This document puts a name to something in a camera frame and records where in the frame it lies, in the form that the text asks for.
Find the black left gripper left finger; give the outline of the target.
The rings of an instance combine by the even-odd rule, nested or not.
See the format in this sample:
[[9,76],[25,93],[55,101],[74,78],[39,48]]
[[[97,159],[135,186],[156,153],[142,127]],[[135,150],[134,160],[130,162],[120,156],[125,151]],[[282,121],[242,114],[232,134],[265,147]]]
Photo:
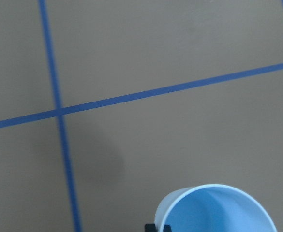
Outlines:
[[145,224],[144,232],[157,232],[156,225],[154,223]]

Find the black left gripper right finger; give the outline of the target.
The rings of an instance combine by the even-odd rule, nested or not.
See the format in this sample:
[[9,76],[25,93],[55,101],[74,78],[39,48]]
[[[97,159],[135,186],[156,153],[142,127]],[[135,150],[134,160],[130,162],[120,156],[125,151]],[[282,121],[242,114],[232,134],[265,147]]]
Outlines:
[[171,226],[167,224],[164,225],[163,232],[171,232]]

